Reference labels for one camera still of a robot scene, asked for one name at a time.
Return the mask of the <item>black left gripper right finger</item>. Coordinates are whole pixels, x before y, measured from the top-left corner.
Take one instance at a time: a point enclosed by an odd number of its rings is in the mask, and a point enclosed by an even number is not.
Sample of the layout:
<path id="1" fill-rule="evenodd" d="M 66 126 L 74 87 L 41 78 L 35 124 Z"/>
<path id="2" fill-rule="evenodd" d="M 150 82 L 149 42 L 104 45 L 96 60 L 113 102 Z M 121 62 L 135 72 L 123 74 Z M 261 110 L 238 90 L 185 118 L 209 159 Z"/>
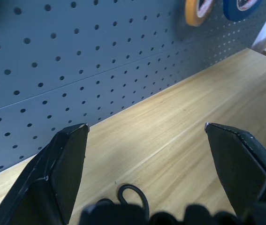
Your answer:
<path id="1" fill-rule="evenodd" d="M 266 148 L 249 132 L 206 123 L 216 172 L 237 216 L 266 202 Z"/>

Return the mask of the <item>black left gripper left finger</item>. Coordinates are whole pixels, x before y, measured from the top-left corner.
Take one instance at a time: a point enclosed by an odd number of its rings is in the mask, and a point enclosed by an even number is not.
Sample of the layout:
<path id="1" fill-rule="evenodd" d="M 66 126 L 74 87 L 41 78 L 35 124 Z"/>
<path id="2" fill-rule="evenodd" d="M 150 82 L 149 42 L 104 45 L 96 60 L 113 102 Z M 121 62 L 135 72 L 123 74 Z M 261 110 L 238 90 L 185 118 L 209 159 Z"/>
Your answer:
<path id="1" fill-rule="evenodd" d="M 68 225 L 80 187 L 86 123 L 57 132 L 25 166 L 2 202 L 0 225 Z"/>

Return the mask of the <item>grey metal pegboard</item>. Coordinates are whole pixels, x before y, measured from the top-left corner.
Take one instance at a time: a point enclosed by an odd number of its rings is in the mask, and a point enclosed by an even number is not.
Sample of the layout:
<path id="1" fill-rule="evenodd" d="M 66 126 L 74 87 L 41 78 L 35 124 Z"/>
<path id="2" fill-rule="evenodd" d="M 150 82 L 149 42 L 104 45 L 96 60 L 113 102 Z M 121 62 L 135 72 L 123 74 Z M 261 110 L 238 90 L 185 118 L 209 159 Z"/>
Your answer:
<path id="1" fill-rule="evenodd" d="M 198 27 L 184 4 L 0 0 L 0 172 L 251 47 L 266 22 L 266 0 L 236 22 L 216 0 Z"/>

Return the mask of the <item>blue tape roll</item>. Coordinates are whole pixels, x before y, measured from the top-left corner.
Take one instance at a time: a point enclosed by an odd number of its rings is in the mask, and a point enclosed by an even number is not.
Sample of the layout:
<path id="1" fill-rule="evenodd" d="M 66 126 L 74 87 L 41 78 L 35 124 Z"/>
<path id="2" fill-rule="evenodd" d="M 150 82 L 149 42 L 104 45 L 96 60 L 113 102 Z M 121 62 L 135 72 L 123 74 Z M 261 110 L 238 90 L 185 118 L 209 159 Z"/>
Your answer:
<path id="1" fill-rule="evenodd" d="M 223 14 L 233 22 L 241 21 L 251 15 L 262 0 L 223 0 Z"/>

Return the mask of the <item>yellow tape roll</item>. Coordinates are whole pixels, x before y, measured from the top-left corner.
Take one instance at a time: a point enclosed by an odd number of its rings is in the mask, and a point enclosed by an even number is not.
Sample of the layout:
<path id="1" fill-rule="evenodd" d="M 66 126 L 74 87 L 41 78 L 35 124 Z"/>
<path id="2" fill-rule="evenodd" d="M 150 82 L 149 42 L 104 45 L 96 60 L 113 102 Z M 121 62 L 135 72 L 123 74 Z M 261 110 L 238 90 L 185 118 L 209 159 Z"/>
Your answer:
<path id="1" fill-rule="evenodd" d="M 185 19 L 189 26 L 198 27 L 210 14 L 215 0 L 186 0 Z"/>

